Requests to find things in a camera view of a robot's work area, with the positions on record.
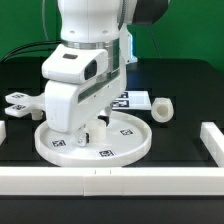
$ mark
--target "round base plate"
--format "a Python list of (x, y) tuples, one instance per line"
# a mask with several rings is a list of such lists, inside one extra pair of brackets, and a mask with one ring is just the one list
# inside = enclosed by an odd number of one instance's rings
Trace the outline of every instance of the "round base plate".
[(121, 167), (145, 156), (151, 147), (152, 132), (142, 120), (132, 115), (112, 112), (106, 138), (100, 143), (81, 147), (74, 134), (51, 130), (47, 122), (35, 132), (38, 153), (47, 161), (64, 167)]

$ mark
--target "white block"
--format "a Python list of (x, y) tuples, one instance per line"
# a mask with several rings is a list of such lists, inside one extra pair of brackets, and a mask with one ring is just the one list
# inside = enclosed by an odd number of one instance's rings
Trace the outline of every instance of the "white block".
[(0, 195), (83, 195), (87, 169), (0, 168)]
[(122, 168), (98, 168), (84, 177), (84, 196), (122, 195)]
[(5, 122), (0, 121), (0, 145), (6, 138)]
[(223, 195), (222, 168), (131, 168), (123, 171), (123, 195)]
[(219, 167), (224, 167), (224, 135), (213, 122), (203, 122), (200, 138)]

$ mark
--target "white cylindrical object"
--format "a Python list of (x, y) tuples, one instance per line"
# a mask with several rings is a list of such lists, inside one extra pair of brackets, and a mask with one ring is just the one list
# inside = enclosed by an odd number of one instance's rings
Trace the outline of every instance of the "white cylindrical object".
[(61, 38), (68, 42), (96, 43), (119, 38), (120, 0), (58, 0)]
[(160, 123), (168, 122), (174, 114), (173, 104), (170, 99), (156, 98), (152, 104), (152, 117)]
[(89, 143), (100, 143), (106, 138), (106, 122), (91, 120), (86, 124), (85, 131), (89, 134)]

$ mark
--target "green wall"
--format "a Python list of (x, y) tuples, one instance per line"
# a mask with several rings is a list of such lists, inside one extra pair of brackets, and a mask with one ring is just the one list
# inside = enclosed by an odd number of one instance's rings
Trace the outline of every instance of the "green wall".
[[(47, 1), (50, 39), (59, 38), (56, 1)], [(0, 0), (0, 57), (7, 51), (44, 40), (42, 0)], [(156, 58), (148, 28), (130, 26), (139, 58)], [(163, 58), (197, 58), (210, 62), (224, 74), (224, 1), (171, 0), (168, 12), (152, 26)]]

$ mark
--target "black and white square marker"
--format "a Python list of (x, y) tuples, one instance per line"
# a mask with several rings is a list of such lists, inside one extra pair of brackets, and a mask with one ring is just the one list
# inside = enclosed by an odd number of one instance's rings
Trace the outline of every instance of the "black and white square marker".
[(127, 108), (129, 107), (129, 101), (128, 100), (115, 100), (113, 102), (113, 107), (119, 107), (119, 108)]
[(13, 98), (16, 98), (16, 99), (21, 99), (21, 98), (23, 98), (25, 95), (23, 95), (23, 94), (15, 94), (15, 95), (13, 95), (12, 97)]
[(23, 110), (25, 108), (26, 108), (26, 106), (23, 106), (23, 105), (15, 105), (12, 107), (12, 109), (18, 110), (18, 111)]
[(56, 147), (66, 146), (66, 143), (64, 140), (59, 140), (59, 141), (53, 141), (52, 145), (56, 148)]
[(131, 129), (127, 129), (127, 130), (121, 130), (120, 131), (122, 135), (127, 136), (127, 135), (133, 135), (134, 132)]
[(99, 152), (99, 154), (101, 155), (101, 157), (114, 156), (114, 153), (111, 150), (101, 151)]
[(129, 98), (129, 94), (128, 94), (128, 92), (124, 92), (124, 93), (122, 93), (121, 94), (121, 96), (119, 97), (119, 98)]

